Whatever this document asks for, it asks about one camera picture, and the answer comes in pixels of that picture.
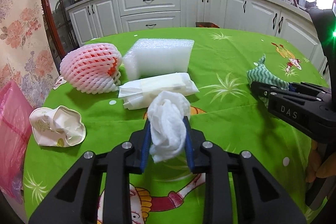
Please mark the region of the person's right hand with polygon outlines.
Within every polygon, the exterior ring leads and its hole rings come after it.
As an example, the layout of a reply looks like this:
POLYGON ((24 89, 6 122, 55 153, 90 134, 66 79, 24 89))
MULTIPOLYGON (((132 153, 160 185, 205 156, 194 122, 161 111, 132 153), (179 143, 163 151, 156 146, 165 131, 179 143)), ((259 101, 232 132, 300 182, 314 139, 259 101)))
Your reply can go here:
POLYGON ((317 151, 318 143, 311 141, 311 149, 306 169, 306 182, 311 183, 316 178, 327 178, 336 175, 336 155, 333 153, 326 161, 322 162, 317 151))

